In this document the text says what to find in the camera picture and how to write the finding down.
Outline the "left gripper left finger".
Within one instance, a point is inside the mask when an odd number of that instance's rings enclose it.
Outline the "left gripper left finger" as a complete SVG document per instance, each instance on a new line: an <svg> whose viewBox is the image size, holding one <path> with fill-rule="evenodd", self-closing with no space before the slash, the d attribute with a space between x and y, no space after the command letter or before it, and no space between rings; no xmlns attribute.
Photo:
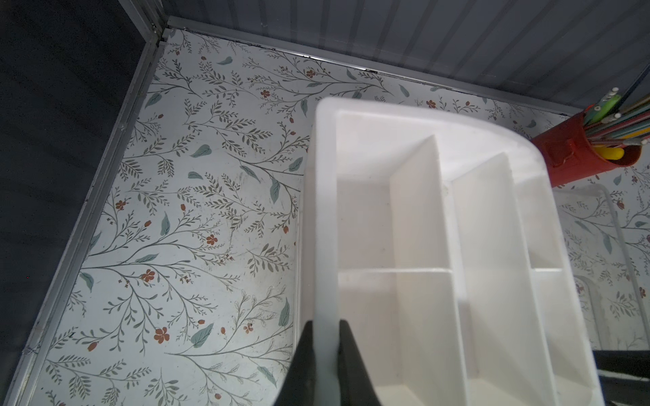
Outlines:
<svg viewBox="0 0 650 406"><path fill-rule="evenodd" d="M301 333L287 376L274 406L313 406L316 382L316 355L313 348L313 322Z"/></svg>

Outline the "white plastic drawer organizer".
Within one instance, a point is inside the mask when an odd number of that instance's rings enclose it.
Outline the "white plastic drawer organizer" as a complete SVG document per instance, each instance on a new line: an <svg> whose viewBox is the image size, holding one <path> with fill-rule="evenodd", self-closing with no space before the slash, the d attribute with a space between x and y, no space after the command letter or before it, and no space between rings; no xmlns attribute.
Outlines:
<svg viewBox="0 0 650 406"><path fill-rule="evenodd" d="M381 405L601 405L546 165L518 134L329 97L304 162L296 329L341 405L340 321Z"/></svg>

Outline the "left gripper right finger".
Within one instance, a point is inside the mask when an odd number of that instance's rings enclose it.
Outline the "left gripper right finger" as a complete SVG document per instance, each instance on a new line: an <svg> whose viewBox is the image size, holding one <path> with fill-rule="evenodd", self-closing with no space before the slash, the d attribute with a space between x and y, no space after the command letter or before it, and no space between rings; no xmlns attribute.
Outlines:
<svg viewBox="0 0 650 406"><path fill-rule="evenodd" d="M340 321L338 351L340 403L343 406L380 406L348 321Z"/></svg>

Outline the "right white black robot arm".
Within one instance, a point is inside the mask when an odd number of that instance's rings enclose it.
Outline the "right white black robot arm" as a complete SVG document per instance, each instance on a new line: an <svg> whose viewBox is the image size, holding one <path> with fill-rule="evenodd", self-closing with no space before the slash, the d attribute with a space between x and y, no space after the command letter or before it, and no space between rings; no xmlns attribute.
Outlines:
<svg viewBox="0 0 650 406"><path fill-rule="evenodd" d="M648 350L594 350L605 405L649 405Z"/></svg>

